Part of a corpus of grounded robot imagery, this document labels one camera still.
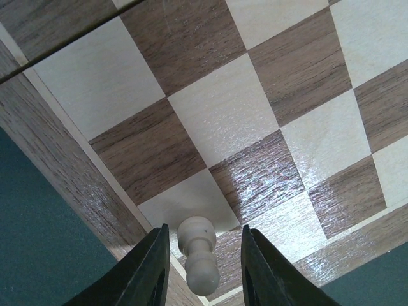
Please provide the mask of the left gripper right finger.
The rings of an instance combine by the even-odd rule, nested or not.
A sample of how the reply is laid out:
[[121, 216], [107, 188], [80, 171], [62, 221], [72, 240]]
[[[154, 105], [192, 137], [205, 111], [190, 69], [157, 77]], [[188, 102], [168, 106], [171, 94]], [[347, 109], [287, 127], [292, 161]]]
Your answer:
[[338, 305], [247, 224], [242, 231], [241, 267], [245, 305]]

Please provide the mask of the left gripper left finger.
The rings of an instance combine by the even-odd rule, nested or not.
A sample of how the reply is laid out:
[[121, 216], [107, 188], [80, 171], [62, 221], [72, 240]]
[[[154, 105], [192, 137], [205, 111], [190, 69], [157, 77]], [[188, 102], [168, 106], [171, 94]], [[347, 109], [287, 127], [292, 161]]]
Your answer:
[[153, 228], [94, 284], [66, 305], [164, 305], [170, 272], [169, 227]]

